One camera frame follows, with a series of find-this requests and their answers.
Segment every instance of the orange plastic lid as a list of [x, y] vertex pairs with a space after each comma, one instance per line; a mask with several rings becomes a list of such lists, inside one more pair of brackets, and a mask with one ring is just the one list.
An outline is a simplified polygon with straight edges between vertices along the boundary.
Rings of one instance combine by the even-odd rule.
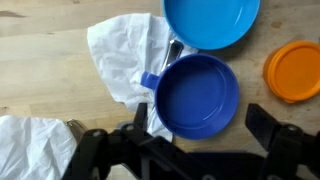
[[269, 82], [287, 102], [308, 99], [320, 92], [320, 46], [298, 41], [281, 48], [269, 66]]

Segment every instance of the black plastic part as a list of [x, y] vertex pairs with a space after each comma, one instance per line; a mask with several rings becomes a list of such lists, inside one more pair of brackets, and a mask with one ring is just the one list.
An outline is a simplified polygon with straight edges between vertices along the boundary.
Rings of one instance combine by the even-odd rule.
[[305, 134], [302, 143], [300, 163], [320, 179], [320, 132], [316, 137]]
[[251, 153], [208, 152], [189, 153], [210, 169], [223, 174], [223, 179], [256, 180], [264, 158]]
[[246, 126], [266, 151], [281, 128], [281, 124], [258, 104], [249, 104]]
[[110, 172], [110, 160], [107, 132], [103, 129], [89, 130], [83, 135], [62, 179], [103, 179]]
[[148, 104], [140, 103], [136, 111], [133, 123], [141, 129], [146, 130], [148, 121]]
[[153, 138], [134, 124], [125, 125], [121, 133], [139, 149], [142, 162], [142, 179], [201, 179], [210, 174], [222, 179], [215, 170], [199, 163], [162, 137]]
[[303, 131], [286, 125], [277, 133], [269, 154], [261, 169], [262, 179], [277, 176], [281, 179], [295, 179], [301, 156]]

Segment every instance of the black metal part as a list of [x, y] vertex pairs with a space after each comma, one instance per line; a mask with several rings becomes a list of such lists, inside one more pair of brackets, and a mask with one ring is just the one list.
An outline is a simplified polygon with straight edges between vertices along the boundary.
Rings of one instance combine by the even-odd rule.
[[291, 180], [299, 179], [298, 164], [319, 177], [320, 133], [314, 137], [297, 126], [281, 125], [257, 104], [249, 105], [246, 125], [269, 152], [266, 158], [244, 152], [185, 153], [142, 129], [146, 109], [139, 105], [134, 123], [111, 134], [87, 131], [63, 179], [106, 179], [116, 164], [123, 164], [137, 179]]
[[73, 137], [76, 139], [77, 143], [80, 142], [83, 134], [88, 130], [80, 121], [75, 119], [70, 119], [66, 122], [69, 127]]
[[171, 40], [169, 48], [167, 50], [167, 55], [164, 60], [163, 66], [161, 68], [161, 72], [165, 70], [165, 68], [172, 63], [174, 60], [178, 59], [182, 53], [184, 45], [177, 40]]

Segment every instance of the wooden surface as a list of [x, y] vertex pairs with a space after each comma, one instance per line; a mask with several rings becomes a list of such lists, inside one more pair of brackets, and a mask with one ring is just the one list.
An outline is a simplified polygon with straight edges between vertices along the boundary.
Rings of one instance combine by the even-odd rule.
[[[320, 43], [319, 0], [262, 1], [256, 23], [235, 45], [209, 52], [224, 59], [240, 85], [231, 124], [201, 141], [175, 138], [186, 151], [244, 149], [263, 154], [244, 125], [248, 103], [315, 134], [320, 96], [297, 104], [275, 97], [262, 79], [266, 57], [294, 40]], [[86, 29], [120, 14], [161, 15], [160, 0], [0, 0], [0, 115], [71, 118], [111, 131], [134, 113], [113, 101], [90, 57]]]

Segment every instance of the white cloth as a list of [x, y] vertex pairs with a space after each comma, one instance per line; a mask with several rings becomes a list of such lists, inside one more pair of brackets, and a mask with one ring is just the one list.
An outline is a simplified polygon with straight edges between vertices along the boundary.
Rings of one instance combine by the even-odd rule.
[[[130, 14], [101, 22], [88, 29], [88, 45], [96, 68], [113, 99], [135, 111], [148, 102], [147, 131], [172, 141], [153, 107], [153, 92], [140, 85], [144, 71], [159, 75], [173, 33], [163, 17]], [[184, 47], [182, 56], [197, 53]]]
[[76, 146], [63, 121], [2, 116], [0, 179], [61, 179]]

